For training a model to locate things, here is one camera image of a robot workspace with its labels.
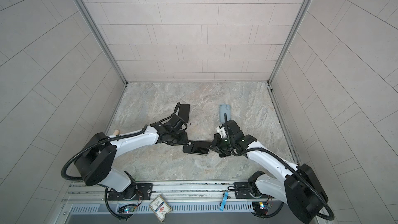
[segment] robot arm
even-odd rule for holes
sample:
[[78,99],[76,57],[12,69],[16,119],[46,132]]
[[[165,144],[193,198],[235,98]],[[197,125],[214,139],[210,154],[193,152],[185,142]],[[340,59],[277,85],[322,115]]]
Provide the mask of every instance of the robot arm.
[[[194,153],[185,149],[186,146],[194,147],[195,141],[188,140],[185,129],[182,129],[186,123],[175,114],[178,106],[179,104],[170,117],[153,123],[150,127],[145,126],[142,130],[117,136],[106,136],[104,133],[94,135],[83,150],[65,164],[62,177],[84,180],[87,186],[98,184],[110,187],[119,192],[122,198],[131,199],[136,193],[136,182],[126,171],[120,172],[112,167],[114,158],[139,147],[159,143],[184,145],[184,152]],[[320,215],[318,212],[327,206],[326,193],[309,166],[298,166],[278,157],[256,138],[244,135],[234,120],[218,127],[212,142],[196,142],[200,142],[202,148],[207,149],[207,153],[212,150],[220,157],[232,154],[245,156],[263,166],[275,178],[264,172],[256,172],[248,180],[252,196],[271,195],[281,200],[304,223],[308,223],[315,215]],[[72,163],[70,161],[75,162],[82,178],[66,175],[65,171]]]

